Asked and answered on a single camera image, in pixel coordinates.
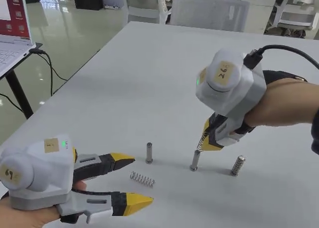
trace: chair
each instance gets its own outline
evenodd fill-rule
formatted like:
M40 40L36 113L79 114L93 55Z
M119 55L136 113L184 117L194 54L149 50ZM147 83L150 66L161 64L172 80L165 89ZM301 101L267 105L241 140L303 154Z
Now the chair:
M123 25L130 21L165 24L170 11L164 10L162 0L124 0Z
M241 0L173 0L170 24L243 32L248 9Z
M271 17L271 27L282 27L296 30L313 30L318 24L319 13L313 6L302 9L300 5L293 4L293 0L283 0L275 4L277 9L275 17Z

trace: number label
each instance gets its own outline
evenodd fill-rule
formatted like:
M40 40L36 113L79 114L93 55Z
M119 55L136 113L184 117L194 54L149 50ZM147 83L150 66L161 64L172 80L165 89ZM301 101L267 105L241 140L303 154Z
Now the number label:
M214 76L214 82L226 86L233 73L234 65L231 62L221 61Z
M59 140L57 138L49 138L44 140L44 152L58 152L59 149Z
M204 68L199 74L199 84L202 84L206 77L206 68Z
M0 167L0 178L1 180L5 180L7 182L10 182L16 186L19 185L19 182L21 180L21 174L10 167L3 164Z

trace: laptop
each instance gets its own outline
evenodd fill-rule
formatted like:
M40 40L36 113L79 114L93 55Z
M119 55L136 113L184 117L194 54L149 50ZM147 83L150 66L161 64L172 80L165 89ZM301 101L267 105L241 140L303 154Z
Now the laptop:
M34 47L25 0L0 0L0 77Z

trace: human hand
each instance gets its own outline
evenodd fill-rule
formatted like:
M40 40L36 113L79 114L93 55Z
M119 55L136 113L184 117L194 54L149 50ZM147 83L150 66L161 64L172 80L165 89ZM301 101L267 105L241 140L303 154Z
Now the human hand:
M267 85L257 106L244 121L251 127L312 123L319 109L319 85L284 78Z
M75 189L85 190L86 184L78 182ZM0 200L1 228L41 228L45 224L58 220L60 214L56 207L49 207L35 211L19 211L11 208L10 198Z

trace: coil spring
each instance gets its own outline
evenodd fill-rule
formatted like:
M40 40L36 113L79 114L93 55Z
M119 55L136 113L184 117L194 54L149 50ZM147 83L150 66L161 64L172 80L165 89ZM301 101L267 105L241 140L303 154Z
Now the coil spring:
M208 133L207 133L207 132L204 132L203 135L201 135L201 138L200 138L200 140L199 140L199 142L198 142L198 144L197 144L196 150L198 150L198 151L200 151L200 152L203 151L202 146L203 146L204 140L205 140L205 138L206 138L207 136L208 136Z
M155 184L155 180L153 180L152 178L149 178L147 176L143 176L139 173L136 172L132 172L130 175L130 178L144 186L148 186L148 187L153 187Z
M232 175L238 176L238 173L240 169L242 168L246 158L244 156L239 156L233 166L233 169L231 169Z

